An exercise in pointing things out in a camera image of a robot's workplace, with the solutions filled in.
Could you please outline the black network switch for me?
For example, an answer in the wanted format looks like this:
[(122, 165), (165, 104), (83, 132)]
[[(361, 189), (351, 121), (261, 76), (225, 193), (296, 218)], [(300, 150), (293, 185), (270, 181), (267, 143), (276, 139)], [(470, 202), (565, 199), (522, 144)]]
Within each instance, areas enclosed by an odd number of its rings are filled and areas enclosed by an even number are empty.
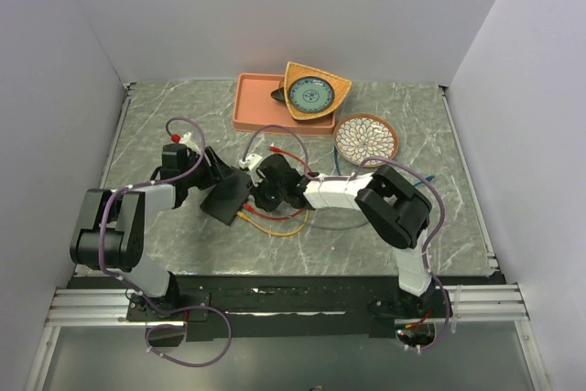
[(252, 186), (250, 176), (237, 169), (213, 187), (200, 209), (213, 219), (230, 226), (248, 201)]

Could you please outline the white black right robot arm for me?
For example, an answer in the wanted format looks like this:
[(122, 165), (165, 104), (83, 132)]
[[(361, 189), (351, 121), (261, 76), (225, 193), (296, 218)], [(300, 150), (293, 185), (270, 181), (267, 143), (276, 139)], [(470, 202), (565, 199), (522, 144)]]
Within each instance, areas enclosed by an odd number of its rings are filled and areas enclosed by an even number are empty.
[(382, 165), (359, 177), (305, 176), (280, 154), (251, 154), (239, 161), (239, 167), (252, 180), (255, 205), (266, 212), (283, 203), (299, 210), (361, 212), (379, 237), (394, 248), (402, 310), (417, 317), (431, 307), (432, 278), (423, 257), (431, 203), (394, 168)]

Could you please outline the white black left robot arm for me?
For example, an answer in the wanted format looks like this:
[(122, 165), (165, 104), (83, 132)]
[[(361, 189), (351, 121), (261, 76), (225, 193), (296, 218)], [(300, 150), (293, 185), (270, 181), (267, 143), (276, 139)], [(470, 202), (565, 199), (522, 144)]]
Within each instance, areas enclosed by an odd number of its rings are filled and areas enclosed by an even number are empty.
[(145, 252), (146, 220), (182, 205), (189, 190), (207, 190), (233, 174), (207, 147), (201, 153), (184, 144), (163, 146), (158, 180), (120, 190), (87, 190), (70, 244), (73, 263), (100, 270), (149, 298), (162, 320), (181, 308), (175, 276)]

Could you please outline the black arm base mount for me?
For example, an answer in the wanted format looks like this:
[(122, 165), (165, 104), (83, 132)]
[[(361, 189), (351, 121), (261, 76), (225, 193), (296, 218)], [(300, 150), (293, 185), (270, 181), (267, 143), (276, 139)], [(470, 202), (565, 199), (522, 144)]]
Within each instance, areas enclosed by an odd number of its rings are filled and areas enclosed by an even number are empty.
[(366, 335), (393, 339), (398, 320), (449, 320), (447, 292), (420, 297), (395, 276), (178, 276), (153, 310), (127, 293), (132, 323), (156, 327), (157, 345), (234, 338)]

